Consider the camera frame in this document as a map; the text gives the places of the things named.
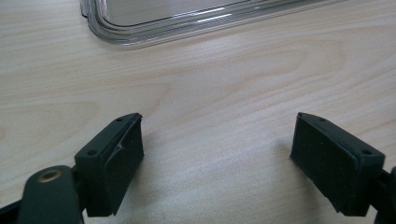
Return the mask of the clear plastic tray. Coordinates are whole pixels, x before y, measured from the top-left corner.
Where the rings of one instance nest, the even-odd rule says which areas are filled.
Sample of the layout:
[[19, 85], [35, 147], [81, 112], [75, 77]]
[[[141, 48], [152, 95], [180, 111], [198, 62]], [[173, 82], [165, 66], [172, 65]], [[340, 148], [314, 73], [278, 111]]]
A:
[[142, 49], [345, 0], [79, 0], [94, 35]]

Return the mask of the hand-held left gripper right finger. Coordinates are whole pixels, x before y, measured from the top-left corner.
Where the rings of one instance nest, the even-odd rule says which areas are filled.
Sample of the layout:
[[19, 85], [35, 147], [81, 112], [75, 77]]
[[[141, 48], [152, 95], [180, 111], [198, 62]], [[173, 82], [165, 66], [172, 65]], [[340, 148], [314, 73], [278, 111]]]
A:
[[367, 214], [369, 184], [380, 177], [385, 162], [382, 152], [324, 118], [300, 112], [290, 157], [336, 211]]

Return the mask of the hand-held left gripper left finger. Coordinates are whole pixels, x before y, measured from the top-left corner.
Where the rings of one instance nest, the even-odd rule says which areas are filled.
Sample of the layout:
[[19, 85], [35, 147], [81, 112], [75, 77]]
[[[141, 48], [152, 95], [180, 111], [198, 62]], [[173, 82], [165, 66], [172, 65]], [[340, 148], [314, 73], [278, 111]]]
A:
[[139, 113], [114, 119], [75, 155], [89, 217], [117, 214], [144, 158], [141, 120]]

